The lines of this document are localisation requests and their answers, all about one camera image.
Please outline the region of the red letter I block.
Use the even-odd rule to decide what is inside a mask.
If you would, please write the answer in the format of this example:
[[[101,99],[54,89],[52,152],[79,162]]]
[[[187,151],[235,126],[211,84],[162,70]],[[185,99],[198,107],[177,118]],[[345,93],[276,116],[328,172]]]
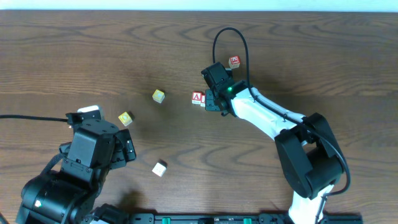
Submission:
[[[205,107],[206,106],[206,95],[202,95],[201,96],[200,106],[201,107]]]

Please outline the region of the red letter A block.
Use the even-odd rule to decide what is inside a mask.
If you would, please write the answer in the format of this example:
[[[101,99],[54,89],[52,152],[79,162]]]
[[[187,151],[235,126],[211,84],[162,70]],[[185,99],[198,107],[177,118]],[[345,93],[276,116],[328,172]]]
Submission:
[[[201,98],[202,98],[202,92],[194,91],[192,93],[192,97],[191,97],[192,104],[200,105],[201,104]]]

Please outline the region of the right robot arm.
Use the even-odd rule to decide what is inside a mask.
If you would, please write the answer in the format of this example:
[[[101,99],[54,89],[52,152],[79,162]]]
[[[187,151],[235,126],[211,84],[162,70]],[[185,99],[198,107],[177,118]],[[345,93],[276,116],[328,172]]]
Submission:
[[[219,62],[201,74],[222,115],[231,114],[255,125],[277,148],[284,177],[294,191],[289,218],[293,223],[321,223],[328,197],[349,169],[327,120],[287,110],[253,87],[234,81]]]

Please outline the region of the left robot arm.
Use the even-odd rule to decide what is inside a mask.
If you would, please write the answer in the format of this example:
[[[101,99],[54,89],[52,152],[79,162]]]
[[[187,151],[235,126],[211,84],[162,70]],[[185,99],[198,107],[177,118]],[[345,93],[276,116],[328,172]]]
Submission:
[[[136,159],[129,130],[103,119],[100,110],[66,117],[73,139],[25,184],[16,223],[87,221],[109,171]]]

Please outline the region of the yellow block lower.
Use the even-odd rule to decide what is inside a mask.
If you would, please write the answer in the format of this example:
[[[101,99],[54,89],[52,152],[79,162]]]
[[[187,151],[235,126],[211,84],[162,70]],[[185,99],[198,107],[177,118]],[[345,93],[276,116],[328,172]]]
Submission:
[[[129,115],[127,111],[119,115],[118,119],[120,120],[120,122],[122,122],[124,126],[129,126],[133,122],[133,118]]]

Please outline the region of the yellow block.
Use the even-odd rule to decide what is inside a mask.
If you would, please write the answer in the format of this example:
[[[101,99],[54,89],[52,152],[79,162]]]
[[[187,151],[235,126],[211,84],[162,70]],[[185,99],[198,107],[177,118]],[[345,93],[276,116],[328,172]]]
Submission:
[[[122,122],[124,126],[129,126],[133,122],[133,118],[129,115],[127,111],[119,115],[118,119],[120,120],[120,122]]]
[[[165,99],[165,93],[160,90],[155,90],[152,95],[152,99],[157,103],[162,103]]]

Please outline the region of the red picture block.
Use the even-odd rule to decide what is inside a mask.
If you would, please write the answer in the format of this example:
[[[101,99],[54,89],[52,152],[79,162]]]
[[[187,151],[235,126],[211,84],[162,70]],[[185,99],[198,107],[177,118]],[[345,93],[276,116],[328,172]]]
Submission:
[[[229,63],[229,67],[230,69],[235,69],[235,68],[239,68],[240,64],[241,64],[241,60],[239,58],[239,56],[232,56],[229,58],[228,60]]]

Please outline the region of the plain cream wooden block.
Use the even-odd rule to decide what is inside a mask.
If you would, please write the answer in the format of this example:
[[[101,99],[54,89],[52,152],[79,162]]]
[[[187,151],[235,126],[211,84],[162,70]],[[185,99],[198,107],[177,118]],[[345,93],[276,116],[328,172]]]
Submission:
[[[164,162],[157,162],[153,167],[152,172],[158,177],[162,177],[167,170],[167,165]]]

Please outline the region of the yellow block upper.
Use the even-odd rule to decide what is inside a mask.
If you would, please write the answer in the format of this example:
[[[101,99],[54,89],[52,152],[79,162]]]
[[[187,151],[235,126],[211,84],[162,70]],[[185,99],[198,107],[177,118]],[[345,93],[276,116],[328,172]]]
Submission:
[[[162,103],[165,99],[165,93],[160,90],[155,90],[152,95],[152,99],[157,103]]]

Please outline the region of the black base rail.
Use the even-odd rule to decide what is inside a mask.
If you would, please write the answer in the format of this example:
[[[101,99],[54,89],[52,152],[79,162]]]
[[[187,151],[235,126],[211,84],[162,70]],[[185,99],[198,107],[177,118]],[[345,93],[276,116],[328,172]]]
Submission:
[[[259,215],[154,215],[137,213],[130,217],[131,224],[288,224],[293,223],[282,213]]]

